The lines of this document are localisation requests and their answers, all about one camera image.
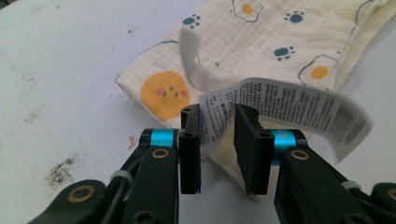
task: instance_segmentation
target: blue metal ring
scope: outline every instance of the blue metal ring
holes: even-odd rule
[[[153,129],[150,145],[152,147],[172,147],[174,143],[174,129]]]
[[[280,164],[280,154],[288,149],[288,147],[296,147],[296,138],[289,129],[270,129],[271,133],[275,136],[274,148],[275,155],[272,161],[273,165]]]

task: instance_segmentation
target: fried egg pattern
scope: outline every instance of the fried egg pattern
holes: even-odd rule
[[[328,89],[332,85],[332,69],[337,60],[325,54],[317,56],[299,72],[298,78],[305,86]]]
[[[256,0],[233,0],[233,14],[247,22],[257,21],[263,9]]]

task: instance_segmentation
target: white cable tie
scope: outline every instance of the white cable tie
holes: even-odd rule
[[[134,183],[134,177],[131,174],[129,174],[128,171],[118,170],[118,171],[114,172],[114,174],[110,178],[110,181],[116,176],[120,176],[120,177],[126,178],[128,180],[129,187],[131,187],[132,184]]]
[[[341,183],[341,185],[344,187],[344,189],[361,189],[361,186],[352,180]]]

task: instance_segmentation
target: care label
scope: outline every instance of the care label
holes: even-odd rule
[[[214,147],[226,128],[233,125],[235,104],[256,108],[260,119],[324,135],[340,159],[373,127],[366,113],[345,97],[265,78],[250,77],[231,87],[203,94],[199,104],[203,150]]]

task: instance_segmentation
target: brass screw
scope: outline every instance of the brass screw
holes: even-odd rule
[[[94,192],[95,188],[91,185],[79,186],[69,193],[67,200],[70,203],[82,203],[91,198]]]
[[[396,189],[388,189],[388,195],[390,198],[396,201]]]
[[[309,159],[308,153],[301,151],[301,150],[293,150],[291,156],[300,161],[306,161]]]
[[[169,151],[163,148],[155,149],[153,152],[151,152],[151,156],[157,159],[165,158],[168,155],[169,155]]]

